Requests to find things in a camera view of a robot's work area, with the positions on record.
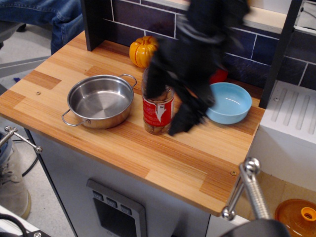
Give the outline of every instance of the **light blue bowl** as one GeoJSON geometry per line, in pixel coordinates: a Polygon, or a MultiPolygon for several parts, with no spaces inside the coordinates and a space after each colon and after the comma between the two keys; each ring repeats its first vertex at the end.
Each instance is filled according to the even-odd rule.
{"type": "Polygon", "coordinates": [[[215,104],[206,111],[209,119],[221,124],[233,124],[246,117],[252,99],[244,88],[227,82],[215,83],[210,87],[215,97],[215,104]]]}

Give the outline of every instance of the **person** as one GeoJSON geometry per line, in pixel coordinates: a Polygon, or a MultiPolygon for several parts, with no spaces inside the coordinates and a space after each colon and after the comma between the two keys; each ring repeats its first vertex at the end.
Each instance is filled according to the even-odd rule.
{"type": "Polygon", "coordinates": [[[0,21],[52,25],[51,54],[84,30],[80,0],[0,0],[0,21]]]}
{"type": "Polygon", "coordinates": [[[23,181],[20,160],[11,139],[0,147],[0,205],[26,219],[31,210],[31,196],[23,181]]]}

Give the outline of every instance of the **gray floor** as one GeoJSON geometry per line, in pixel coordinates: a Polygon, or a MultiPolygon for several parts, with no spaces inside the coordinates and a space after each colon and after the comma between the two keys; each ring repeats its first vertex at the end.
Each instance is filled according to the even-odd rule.
{"type": "MultiPolygon", "coordinates": [[[[25,32],[16,32],[4,42],[4,47],[0,50],[0,67],[5,63],[49,56],[50,35],[49,28],[30,25],[26,27],[25,32]]],[[[2,77],[0,84],[9,89],[16,83],[14,78],[22,79],[30,71],[2,77]]],[[[18,133],[26,137],[22,127],[0,117],[1,132],[7,125],[17,127],[18,133]]],[[[21,166],[24,172],[33,163],[36,154],[25,142],[16,141],[15,144],[21,154],[21,166]]],[[[73,237],[74,234],[39,162],[24,177],[24,181],[32,199],[31,213],[27,221],[52,237],[73,237]]]]}

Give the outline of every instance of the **orange lid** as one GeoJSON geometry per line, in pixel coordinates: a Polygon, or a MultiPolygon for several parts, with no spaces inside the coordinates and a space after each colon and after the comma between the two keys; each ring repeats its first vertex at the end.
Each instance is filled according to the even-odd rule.
{"type": "Polygon", "coordinates": [[[290,199],[276,209],[275,219],[286,225],[292,237],[316,236],[316,204],[290,199]]]}

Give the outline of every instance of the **blue tile wall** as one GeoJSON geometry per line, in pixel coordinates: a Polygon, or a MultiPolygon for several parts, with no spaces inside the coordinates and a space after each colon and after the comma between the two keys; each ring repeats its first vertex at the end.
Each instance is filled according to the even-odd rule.
{"type": "Polygon", "coordinates": [[[294,31],[287,46],[278,80],[316,90],[316,37],[294,31]]]}
{"type": "MultiPolygon", "coordinates": [[[[105,11],[104,39],[126,46],[146,35],[176,39],[177,17],[185,14],[184,10],[145,0],[104,0],[101,6],[105,11]]],[[[279,34],[246,26],[232,31],[239,43],[230,43],[226,50],[223,64],[229,77],[263,88],[279,34]]]]}

